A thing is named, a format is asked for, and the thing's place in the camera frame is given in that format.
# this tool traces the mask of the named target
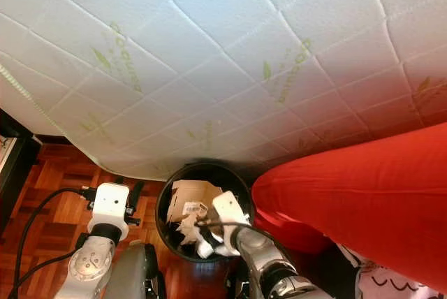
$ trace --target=parquet floor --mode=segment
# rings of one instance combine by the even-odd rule
[[[25,182],[12,217],[0,239],[0,298],[6,298],[12,283],[17,245],[24,224],[35,207],[52,191],[62,187],[97,187],[113,182],[116,176],[101,170],[71,145],[44,145]],[[135,180],[125,179],[133,186]],[[225,298],[225,262],[195,264],[171,253],[159,237],[154,219],[156,197],[162,182],[146,181],[135,217],[139,227],[131,226],[129,236],[121,242],[115,258],[132,240],[152,243],[159,267],[165,275],[169,299]],[[91,212],[87,202],[66,193],[57,196],[44,208],[29,231],[22,259],[22,274],[34,265],[71,251],[81,232],[87,232]],[[39,270],[20,288],[21,299],[52,298],[67,273],[68,261],[53,263]]]

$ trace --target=wire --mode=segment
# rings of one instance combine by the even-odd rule
[[[35,267],[33,267],[32,269],[28,270],[27,273],[25,273],[22,278],[19,279],[19,281],[17,282],[16,285],[14,285],[13,289],[10,291],[9,295],[8,295],[8,299],[14,299],[17,298],[17,294],[16,292],[18,291],[19,287],[26,282],[26,280],[28,278],[30,278],[30,276],[32,276],[35,271],[40,270],[41,268],[43,268],[44,266],[47,266],[48,264],[54,263],[54,262],[59,262],[64,260],[65,258],[68,258],[70,256],[72,256],[77,250],[73,250],[72,252],[69,252],[68,254],[59,256],[59,257],[55,257],[55,258],[51,258],[48,261],[42,262],[41,264],[36,265]]]
[[[257,233],[265,236],[266,238],[268,238],[269,240],[273,241],[274,245],[277,246],[277,248],[280,250],[280,252],[289,260],[290,263],[293,262],[293,259],[291,258],[290,254],[287,252],[285,246],[283,246],[281,243],[279,243],[277,240],[275,240],[275,238],[273,236],[271,236],[268,232],[263,231],[262,229],[253,227],[250,224],[243,224],[240,222],[212,222],[209,224],[198,224],[195,223],[194,226],[199,227],[199,228],[207,228],[207,227],[215,227],[215,226],[237,226],[237,227],[243,227],[243,228],[248,228],[252,231],[256,231]]]
[[[22,254],[23,254],[23,246],[25,244],[25,240],[28,235],[29,228],[31,227],[34,219],[36,218],[37,214],[45,207],[45,205],[53,199],[55,196],[62,194],[64,192],[73,192],[82,195],[82,192],[79,189],[71,189],[71,188],[64,188],[64,189],[58,189],[57,191],[54,191],[49,196],[47,196],[42,203],[31,213],[31,216],[29,217],[29,220],[27,224],[25,225],[25,228],[23,229],[22,237],[19,241],[19,247],[17,248],[17,256],[15,258],[15,269],[14,269],[14,283],[13,283],[13,289],[15,289],[13,292],[11,292],[12,295],[14,295],[16,298],[18,297],[17,289],[18,289],[18,283],[20,280],[20,264],[22,262]]]

